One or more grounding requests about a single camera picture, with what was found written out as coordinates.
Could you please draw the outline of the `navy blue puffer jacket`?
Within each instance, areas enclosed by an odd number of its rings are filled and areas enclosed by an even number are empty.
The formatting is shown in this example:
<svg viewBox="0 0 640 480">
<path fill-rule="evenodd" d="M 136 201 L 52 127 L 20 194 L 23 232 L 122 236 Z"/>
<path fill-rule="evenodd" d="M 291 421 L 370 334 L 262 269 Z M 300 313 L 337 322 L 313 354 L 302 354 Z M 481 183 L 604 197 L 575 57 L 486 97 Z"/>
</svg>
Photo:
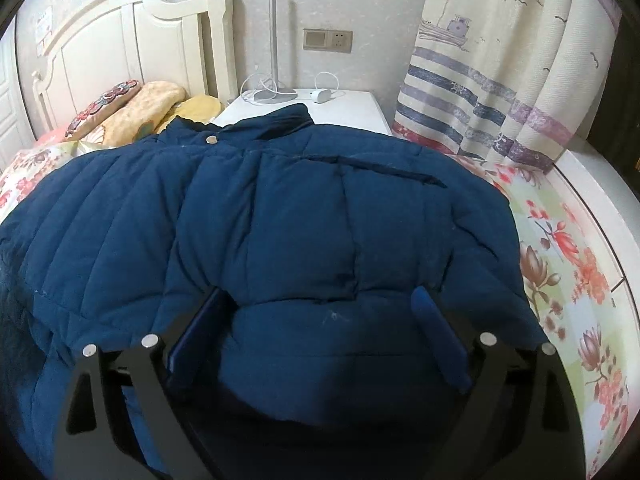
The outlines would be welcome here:
<svg viewBox="0 0 640 480">
<path fill-rule="evenodd" d="M 161 334 L 214 290 L 178 402 L 230 479 L 417 479 L 460 412 L 425 288 L 533 349 L 509 203 L 452 158 L 303 105 L 53 170 L 1 225 L 1 422 L 53 474 L 76 359 Z"/>
</svg>

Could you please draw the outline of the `floral bed sheet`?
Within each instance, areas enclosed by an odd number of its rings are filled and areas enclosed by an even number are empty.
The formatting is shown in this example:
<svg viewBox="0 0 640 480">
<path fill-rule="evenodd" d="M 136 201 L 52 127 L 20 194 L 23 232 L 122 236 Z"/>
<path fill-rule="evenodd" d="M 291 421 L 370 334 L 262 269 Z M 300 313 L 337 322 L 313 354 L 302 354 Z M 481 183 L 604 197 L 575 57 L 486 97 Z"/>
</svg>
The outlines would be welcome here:
<svg viewBox="0 0 640 480">
<path fill-rule="evenodd" d="M 18 153 L 1 177 L 1 224 L 53 170 L 82 155 L 110 149 L 65 142 Z M 590 479 L 623 444 L 638 411 L 631 397 L 638 382 L 638 349 L 622 333 L 624 325 L 634 324 L 634 317 L 614 313 L 596 255 L 579 239 L 567 208 L 539 196 L 541 176 L 506 166 L 486 170 L 445 156 L 494 186 L 509 203 L 520 243 L 524 292 L 546 337 L 542 344 L 555 346 L 570 381 L 584 437 L 583 479 Z M 163 470 L 134 392 L 125 387 L 122 393 L 144 458 Z M 29 475 L 29 460 L 2 423 L 1 444 L 3 478 L 39 478 Z"/>
</svg>

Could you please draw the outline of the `pink floral pillow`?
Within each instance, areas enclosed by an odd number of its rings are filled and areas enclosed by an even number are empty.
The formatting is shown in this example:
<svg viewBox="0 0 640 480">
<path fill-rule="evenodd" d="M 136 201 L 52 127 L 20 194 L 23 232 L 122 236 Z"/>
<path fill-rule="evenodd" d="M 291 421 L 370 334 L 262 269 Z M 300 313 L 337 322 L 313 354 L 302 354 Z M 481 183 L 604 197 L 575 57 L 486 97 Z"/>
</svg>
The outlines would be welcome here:
<svg viewBox="0 0 640 480">
<path fill-rule="evenodd" d="M 34 148 L 46 148 L 47 146 L 59 144 L 66 140 L 66 128 L 55 128 L 46 132 L 34 144 Z"/>
</svg>

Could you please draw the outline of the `white wardrobe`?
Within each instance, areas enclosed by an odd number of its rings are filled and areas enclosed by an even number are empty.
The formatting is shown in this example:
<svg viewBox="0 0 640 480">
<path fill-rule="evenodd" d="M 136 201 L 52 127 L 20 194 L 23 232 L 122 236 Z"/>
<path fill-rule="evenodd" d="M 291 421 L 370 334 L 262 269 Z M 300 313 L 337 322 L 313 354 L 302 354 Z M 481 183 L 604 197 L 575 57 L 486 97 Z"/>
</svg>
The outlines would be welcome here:
<svg viewBox="0 0 640 480">
<path fill-rule="evenodd" d="M 1 38 L 0 165 L 5 170 L 18 151 L 36 143 L 18 78 L 14 18 Z"/>
</svg>

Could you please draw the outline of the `yellow patterned pillow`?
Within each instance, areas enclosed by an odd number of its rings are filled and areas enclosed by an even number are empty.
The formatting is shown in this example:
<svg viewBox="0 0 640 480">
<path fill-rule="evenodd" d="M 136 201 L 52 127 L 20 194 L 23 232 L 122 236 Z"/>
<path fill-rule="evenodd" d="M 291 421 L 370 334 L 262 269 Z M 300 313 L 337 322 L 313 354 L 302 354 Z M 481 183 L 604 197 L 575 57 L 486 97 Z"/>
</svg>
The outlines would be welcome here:
<svg viewBox="0 0 640 480">
<path fill-rule="evenodd" d="M 186 90 L 169 81 L 150 81 L 120 110 L 89 132 L 84 141 L 119 148 L 149 136 Z"/>
</svg>

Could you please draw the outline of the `mustard yellow pillow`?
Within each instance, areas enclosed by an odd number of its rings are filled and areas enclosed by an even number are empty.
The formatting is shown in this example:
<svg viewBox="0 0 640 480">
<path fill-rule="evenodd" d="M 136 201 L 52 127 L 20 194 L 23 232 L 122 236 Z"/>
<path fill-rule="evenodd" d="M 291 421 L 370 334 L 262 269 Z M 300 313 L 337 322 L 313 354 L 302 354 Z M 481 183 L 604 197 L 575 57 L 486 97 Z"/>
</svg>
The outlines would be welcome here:
<svg viewBox="0 0 640 480">
<path fill-rule="evenodd" d="M 222 104 L 213 96 L 192 96 L 192 98 L 176 103 L 154 129 L 155 133 L 161 133 L 176 117 L 186 118 L 192 122 L 207 124 L 215 119 L 224 110 Z"/>
</svg>

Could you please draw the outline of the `round embroidered cushion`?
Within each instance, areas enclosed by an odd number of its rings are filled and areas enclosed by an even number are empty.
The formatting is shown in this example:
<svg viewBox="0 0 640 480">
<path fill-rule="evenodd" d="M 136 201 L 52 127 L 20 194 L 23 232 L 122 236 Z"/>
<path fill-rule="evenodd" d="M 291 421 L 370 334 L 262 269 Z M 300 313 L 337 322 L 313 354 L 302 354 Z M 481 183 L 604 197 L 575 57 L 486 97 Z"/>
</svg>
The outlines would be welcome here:
<svg viewBox="0 0 640 480">
<path fill-rule="evenodd" d="M 115 84 L 110 90 L 103 92 L 73 118 L 66 128 L 66 139 L 72 141 L 82 139 L 131 101 L 141 87 L 140 81 L 130 79 Z"/>
</svg>

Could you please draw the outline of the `white bedside table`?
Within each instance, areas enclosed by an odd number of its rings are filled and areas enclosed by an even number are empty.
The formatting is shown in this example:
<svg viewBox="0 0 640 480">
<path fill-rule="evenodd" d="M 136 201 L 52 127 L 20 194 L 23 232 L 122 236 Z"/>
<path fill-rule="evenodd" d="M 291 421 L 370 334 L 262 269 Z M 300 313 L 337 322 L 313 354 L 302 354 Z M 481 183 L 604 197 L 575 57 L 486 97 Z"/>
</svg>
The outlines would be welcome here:
<svg viewBox="0 0 640 480">
<path fill-rule="evenodd" d="M 331 124 L 368 130 L 390 136 L 390 126 L 374 95 L 365 91 L 338 90 L 331 99 L 318 104 L 311 89 L 298 89 L 298 98 L 288 102 L 254 102 L 245 92 L 209 122 L 218 127 L 233 125 L 245 118 L 264 116 L 293 104 L 303 104 L 316 124 Z"/>
</svg>

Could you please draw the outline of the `patterned window curtain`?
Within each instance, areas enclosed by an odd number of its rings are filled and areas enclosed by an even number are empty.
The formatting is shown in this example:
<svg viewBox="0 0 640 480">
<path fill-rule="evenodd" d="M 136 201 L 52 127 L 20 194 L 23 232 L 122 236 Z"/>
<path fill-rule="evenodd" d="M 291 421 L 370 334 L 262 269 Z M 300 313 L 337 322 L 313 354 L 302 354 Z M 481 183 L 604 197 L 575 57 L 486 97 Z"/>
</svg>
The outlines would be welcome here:
<svg viewBox="0 0 640 480">
<path fill-rule="evenodd" d="M 603 89 L 615 0 L 425 0 L 393 134 L 549 170 Z"/>
</svg>

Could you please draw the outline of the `silver stick desk lamp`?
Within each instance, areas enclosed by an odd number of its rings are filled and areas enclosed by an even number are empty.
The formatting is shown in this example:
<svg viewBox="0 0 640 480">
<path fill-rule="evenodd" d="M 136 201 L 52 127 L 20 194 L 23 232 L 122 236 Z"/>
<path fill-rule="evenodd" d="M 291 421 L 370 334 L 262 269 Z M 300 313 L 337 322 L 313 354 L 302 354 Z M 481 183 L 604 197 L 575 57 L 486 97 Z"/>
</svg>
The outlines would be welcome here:
<svg viewBox="0 0 640 480">
<path fill-rule="evenodd" d="M 290 102 L 297 93 L 280 83 L 278 55 L 278 9 L 277 0 L 269 0 L 269 47 L 270 73 L 260 81 L 260 88 L 254 93 L 254 100 L 260 104 Z"/>
</svg>

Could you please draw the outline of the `white wooden headboard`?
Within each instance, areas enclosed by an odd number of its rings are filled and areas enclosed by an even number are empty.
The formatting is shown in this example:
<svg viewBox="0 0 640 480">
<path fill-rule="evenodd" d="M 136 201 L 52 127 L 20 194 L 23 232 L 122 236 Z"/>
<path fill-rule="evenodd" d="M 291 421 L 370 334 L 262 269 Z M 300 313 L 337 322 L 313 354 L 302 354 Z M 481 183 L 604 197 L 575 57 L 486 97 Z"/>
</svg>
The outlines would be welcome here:
<svg viewBox="0 0 640 480">
<path fill-rule="evenodd" d="M 188 96 L 228 104 L 239 95 L 233 0 L 92 0 L 43 48 L 32 72 L 39 122 L 67 126 L 94 98 L 127 79 L 171 81 Z"/>
</svg>

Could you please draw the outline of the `beige wall socket panel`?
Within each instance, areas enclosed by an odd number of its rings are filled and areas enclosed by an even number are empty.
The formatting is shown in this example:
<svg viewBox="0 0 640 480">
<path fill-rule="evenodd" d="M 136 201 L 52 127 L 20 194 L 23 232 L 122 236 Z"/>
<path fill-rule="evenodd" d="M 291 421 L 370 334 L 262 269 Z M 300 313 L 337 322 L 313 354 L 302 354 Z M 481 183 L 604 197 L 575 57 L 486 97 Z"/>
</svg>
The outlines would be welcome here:
<svg viewBox="0 0 640 480">
<path fill-rule="evenodd" d="M 352 31 L 304 28 L 303 49 L 308 51 L 350 53 L 352 52 Z"/>
</svg>

